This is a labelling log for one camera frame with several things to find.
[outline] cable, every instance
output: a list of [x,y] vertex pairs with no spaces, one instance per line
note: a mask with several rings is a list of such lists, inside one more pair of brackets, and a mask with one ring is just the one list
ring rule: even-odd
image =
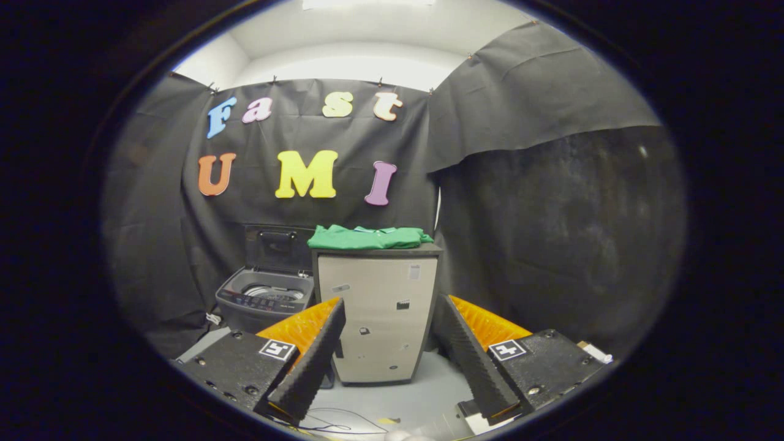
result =
[[370,423],[370,424],[372,424],[372,425],[376,426],[377,428],[380,428],[381,430],[383,430],[383,431],[384,431],[384,433],[389,433],[389,431],[388,431],[388,430],[386,430],[385,428],[383,428],[383,427],[379,426],[378,424],[374,423],[373,421],[370,421],[368,418],[366,418],[366,417],[363,417],[363,416],[361,416],[360,414],[358,414],[358,413],[356,413],[356,412],[353,412],[352,410],[347,410],[347,409],[340,409],[340,408],[338,408],[338,407],[314,407],[314,408],[312,408],[312,409],[309,409],[309,410],[308,410],[308,413],[312,412],[313,410],[341,410],[341,411],[343,411],[343,412],[348,412],[349,414],[354,414],[354,415],[357,415],[359,418],[362,418],[363,420],[367,421],[368,423]]
[[340,428],[340,429],[342,429],[342,430],[351,430],[351,428],[350,428],[349,426],[347,426],[347,425],[336,425],[336,424],[333,424],[333,423],[331,423],[331,422],[329,422],[329,421],[324,421],[324,420],[322,420],[321,418],[316,418],[316,417],[314,417],[313,415],[307,415],[307,414],[306,414],[306,417],[311,417],[311,418],[313,418],[314,420],[319,420],[319,421],[321,421],[322,423],[327,423],[327,424],[328,424],[328,426],[325,426],[325,427],[322,427],[322,428],[327,428],[327,427],[337,427],[337,428]]
[[349,414],[357,415],[359,418],[362,418],[363,420],[367,421],[368,423],[376,426],[377,428],[380,428],[381,430],[383,430],[383,432],[336,432],[334,430],[325,430],[325,429],[330,428],[330,427],[341,428],[342,430],[349,430],[349,431],[352,430],[352,429],[351,429],[351,427],[349,427],[347,425],[335,425],[335,424],[330,423],[329,421],[322,420],[319,417],[314,417],[313,415],[310,415],[310,412],[308,412],[308,414],[306,414],[307,417],[311,417],[314,420],[319,420],[319,421],[321,421],[323,423],[326,423],[327,425],[324,426],[324,427],[302,427],[302,426],[291,425],[291,424],[289,424],[287,422],[284,422],[284,421],[277,421],[277,419],[273,419],[272,421],[275,422],[275,423],[278,423],[278,424],[280,424],[282,426],[285,426],[287,428],[297,428],[297,429],[302,429],[302,430],[313,430],[313,431],[316,431],[316,432],[344,433],[344,434],[347,434],[347,435],[384,435],[385,433],[389,433],[389,431],[386,430],[385,428],[383,428],[383,427],[373,423],[373,421],[370,421],[368,418],[363,417],[360,414],[358,414],[356,412],[353,412],[352,410],[340,409],[338,407],[316,407],[314,409],[309,409],[309,410],[311,410],[311,411],[312,410],[340,410],[340,411],[343,411],[343,412],[348,412]]
[[315,432],[343,433],[344,435],[384,435],[387,433],[387,432],[335,432],[334,430],[321,430],[319,428],[308,429],[307,427],[302,427],[301,429],[313,430]]

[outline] yellow letter m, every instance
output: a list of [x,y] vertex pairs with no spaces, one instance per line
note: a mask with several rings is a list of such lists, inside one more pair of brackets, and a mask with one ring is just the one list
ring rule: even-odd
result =
[[282,151],[278,153],[281,161],[281,186],[275,191],[276,198],[293,198],[292,181],[299,196],[304,196],[310,183],[312,198],[334,198],[337,192],[332,188],[332,164],[338,158],[336,151],[321,150],[305,167],[298,151]]

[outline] orange soft gripper pad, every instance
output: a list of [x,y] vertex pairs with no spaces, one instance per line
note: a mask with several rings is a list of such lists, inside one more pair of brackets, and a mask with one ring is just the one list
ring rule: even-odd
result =
[[299,349],[299,357],[292,364],[291,369],[294,369],[294,366],[305,355],[318,333],[321,332],[321,328],[329,317],[329,313],[332,312],[339,300],[340,297],[335,297],[330,301],[315,304],[302,312],[275,323],[259,332],[257,336],[296,345],[297,349]]
[[479,308],[455,296],[449,296],[455,304],[460,315],[474,336],[482,345],[482,350],[487,352],[488,346],[502,341],[514,340],[531,335],[532,333],[503,317],[498,317],[490,311]]

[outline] ceiling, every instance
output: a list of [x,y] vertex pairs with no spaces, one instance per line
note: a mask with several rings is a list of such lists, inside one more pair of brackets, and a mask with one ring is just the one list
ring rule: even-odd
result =
[[341,5],[303,10],[303,0],[270,7],[230,31],[251,60],[306,46],[385,42],[465,55],[531,16],[496,0],[435,0],[433,5]]

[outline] gray cabinet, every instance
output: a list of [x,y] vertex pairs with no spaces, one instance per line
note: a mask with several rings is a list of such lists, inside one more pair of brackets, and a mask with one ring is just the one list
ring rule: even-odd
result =
[[346,325],[332,356],[343,383],[410,381],[434,305],[441,250],[315,250],[319,301],[342,297]]

